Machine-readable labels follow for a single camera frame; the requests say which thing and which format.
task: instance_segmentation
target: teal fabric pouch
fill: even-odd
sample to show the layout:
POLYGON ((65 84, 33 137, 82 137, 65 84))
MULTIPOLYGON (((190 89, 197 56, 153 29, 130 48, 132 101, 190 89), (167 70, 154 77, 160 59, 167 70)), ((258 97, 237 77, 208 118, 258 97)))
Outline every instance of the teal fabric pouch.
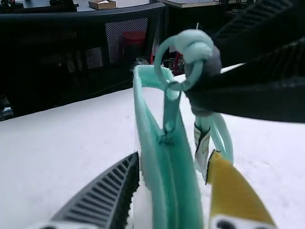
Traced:
MULTIPOLYGON (((161 71, 166 80, 173 81, 169 69, 162 67, 161 71)), ((181 92, 161 83, 153 65, 137 65, 134 68, 133 93, 141 170, 152 194, 153 228, 202 229, 201 197, 179 110, 181 92), (162 127, 158 126, 144 100, 143 87, 164 91, 162 127)))

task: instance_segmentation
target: black office chair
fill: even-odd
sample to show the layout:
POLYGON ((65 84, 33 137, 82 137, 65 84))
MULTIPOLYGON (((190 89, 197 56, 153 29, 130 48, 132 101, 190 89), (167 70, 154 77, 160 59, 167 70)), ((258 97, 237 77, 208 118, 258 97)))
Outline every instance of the black office chair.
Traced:
POLYGON ((132 87, 164 7, 0 15, 0 94, 20 116, 132 87))

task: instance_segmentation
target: desk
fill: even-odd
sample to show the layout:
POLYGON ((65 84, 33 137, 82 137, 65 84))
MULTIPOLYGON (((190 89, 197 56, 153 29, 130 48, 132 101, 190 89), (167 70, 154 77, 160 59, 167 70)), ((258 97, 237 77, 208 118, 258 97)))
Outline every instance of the desk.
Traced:
MULTIPOLYGON (((161 121, 163 94, 144 89, 144 97, 161 121)), ((194 152, 194 115, 184 94, 180 108, 194 152)), ((279 228, 304 228, 305 126, 229 115, 224 119, 235 166, 279 228)), ((0 122, 0 129, 0 228, 22 229, 49 220, 86 184, 135 151, 132 89, 0 122)), ((207 223, 210 188, 197 176, 207 223)), ((149 201, 141 189, 142 183, 129 221, 135 229, 150 229, 149 201)))
MULTIPOLYGON (((171 0, 159 0, 165 4, 172 5, 178 8, 192 8, 192 7, 202 7, 202 6, 215 6, 219 5, 219 1, 217 0, 210 0, 207 2, 202 2, 202 3, 177 3, 173 2, 171 0)), ((236 0, 229 0, 229 4, 235 4, 236 0)))
MULTIPOLYGON (((49 0, 16 0, 22 2, 24 8, 36 8, 50 6, 49 0)), ((154 3, 156 0, 116 0, 117 8, 138 6, 149 3, 154 3)), ((91 11, 95 10, 89 7, 88 0, 74 0, 75 4, 79 4, 77 11, 91 11)))
MULTIPOLYGON (((156 0, 115 0, 117 8, 139 6, 149 3, 154 3, 156 0)), ((90 11, 95 10, 89 7, 88 0, 74 0, 74 3, 78 3, 80 6, 77 11, 90 11)))

